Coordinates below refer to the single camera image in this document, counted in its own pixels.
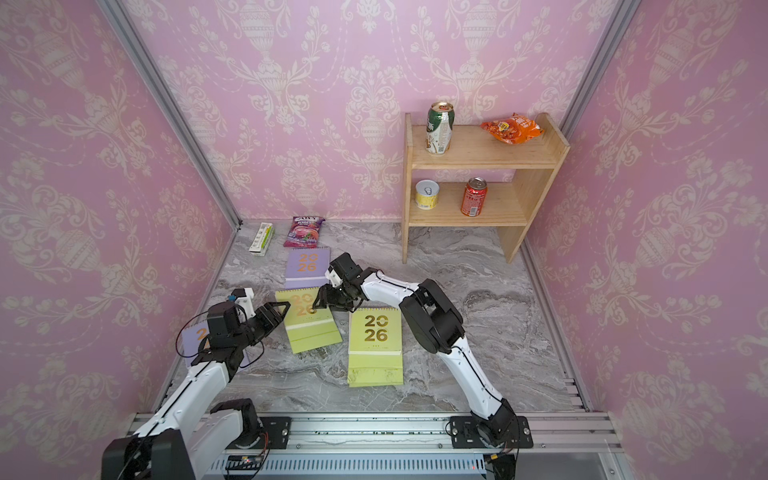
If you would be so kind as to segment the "green calendar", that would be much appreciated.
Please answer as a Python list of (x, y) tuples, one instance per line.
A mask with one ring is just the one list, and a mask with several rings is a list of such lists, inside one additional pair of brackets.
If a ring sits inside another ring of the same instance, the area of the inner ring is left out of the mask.
[(332, 312), (328, 308), (316, 310), (313, 307), (318, 291), (319, 288), (315, 287), (276, 293), (279, 302), (290, 304), (283, 324), (294, 354), (342, 342)]
[(349, 316), (347, 383), (398, 386), (404, 380), (402, 319), (395, 308), (360, 308)]

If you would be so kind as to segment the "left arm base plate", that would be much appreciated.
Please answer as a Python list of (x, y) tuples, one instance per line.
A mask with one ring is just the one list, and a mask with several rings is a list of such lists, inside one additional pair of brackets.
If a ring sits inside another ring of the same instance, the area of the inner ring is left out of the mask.
[(292, 418), (289, 416), (261, 416), (254, 433), (247, 433), (235, 445), (239, 449), (285, 450), (288, 446)]

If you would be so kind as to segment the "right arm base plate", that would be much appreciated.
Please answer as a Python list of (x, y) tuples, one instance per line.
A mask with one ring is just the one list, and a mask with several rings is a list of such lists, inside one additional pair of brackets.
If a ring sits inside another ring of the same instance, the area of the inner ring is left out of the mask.
[(472, 416), (451, 416), (445, 425), (445, 432), (454, 449), (532, 449), (534, 441), (526, 417), (518, 416), (512, 423), (509, 438), (498, 445), (484, 440), (480, 435), (479, 420)]

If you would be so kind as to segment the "purple calendar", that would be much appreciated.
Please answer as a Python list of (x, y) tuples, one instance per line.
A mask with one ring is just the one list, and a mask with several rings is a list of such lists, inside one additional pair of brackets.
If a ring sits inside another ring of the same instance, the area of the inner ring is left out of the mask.
[(285, 288), (303, 289), (326, 284), (330, 254), (328, 248), (291, 249), (285, 269)]
[[(201, 322), (185, 328), (181, 333), (181, 342), (183, 362), (187, 368), (207, 362), (220, 362), (230, 369), (234, 367), (235, 360), (210, 360), (207, 357), (206, 350), (209, 346), (207, 322)], [(242, 369), (248, 366), (249, 362), (250, 359), (245, 350), (244, 359), (238, 360), (237, 367)]]

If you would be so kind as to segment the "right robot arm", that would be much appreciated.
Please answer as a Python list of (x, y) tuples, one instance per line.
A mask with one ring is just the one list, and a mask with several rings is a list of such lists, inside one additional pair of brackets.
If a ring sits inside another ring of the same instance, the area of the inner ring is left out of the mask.
[(436, 281), (398, 280), (378, 269), (360, 267), (348, 253), (330, 262), (325, 278), (315, 308), (353, 313), (368, 301), (398, 309), (419, 345), (437, 355), (453, 375), (485, 444), (522, 446), (522, 418), (484, 373), (469, 345), (463, 317)]

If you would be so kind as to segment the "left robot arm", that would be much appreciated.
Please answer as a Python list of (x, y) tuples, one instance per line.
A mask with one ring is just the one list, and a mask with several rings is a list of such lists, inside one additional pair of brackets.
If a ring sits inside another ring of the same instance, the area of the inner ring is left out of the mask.
[(283, 323), (291, 304), (247, 308), (234, 297), (208, 309), (208, 338), (183, 383), (135, 433), (112, 441), (101, 460), (103, 479), (200, 479), (227, 447), (268, 450), (269, 434), (250, 399), (214, 404), (250, 346)]

